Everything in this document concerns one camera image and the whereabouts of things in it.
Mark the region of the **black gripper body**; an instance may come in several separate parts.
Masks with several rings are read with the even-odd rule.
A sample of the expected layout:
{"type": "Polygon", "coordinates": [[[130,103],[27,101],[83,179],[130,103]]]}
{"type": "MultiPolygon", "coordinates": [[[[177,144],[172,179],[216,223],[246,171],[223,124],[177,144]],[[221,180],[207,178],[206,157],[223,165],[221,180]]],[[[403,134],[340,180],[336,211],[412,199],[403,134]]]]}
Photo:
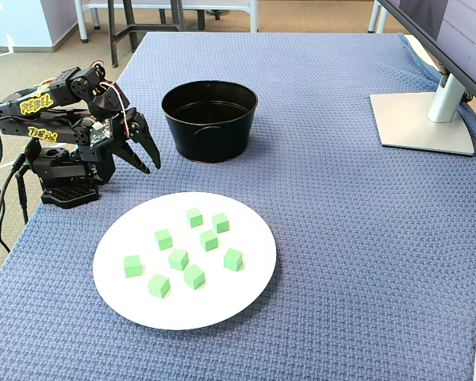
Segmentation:
{"type": "Polygon", "coordinates": [[[128,140],[126,111],[130,102],[116,83],[100,82],[88,103],[90,111],[90,146],[100,148],[114,140],[128,140]]]}

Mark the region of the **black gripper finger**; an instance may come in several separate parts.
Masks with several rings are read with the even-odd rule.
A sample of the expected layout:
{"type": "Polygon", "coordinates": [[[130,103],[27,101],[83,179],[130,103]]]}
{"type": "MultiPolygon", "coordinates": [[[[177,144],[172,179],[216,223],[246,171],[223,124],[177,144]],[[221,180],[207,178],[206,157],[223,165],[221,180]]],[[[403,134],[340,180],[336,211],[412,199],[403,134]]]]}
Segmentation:
{"type": "Polygon", "coordinates": [[[126,141],[114,140],[110,144],[110,151],[143,173],[150,173],[149,168],[141,161],[139,156],[132,150],[126,141]]]}
{"type": "Polygon", "coordinates": [[[129,127],[129,137],[139,143],[151,157],[155,167],[161,168],[159,149],[157,148],[144,115],[136,110],[136,107],[126,111],[126,121],[129,127]]]}

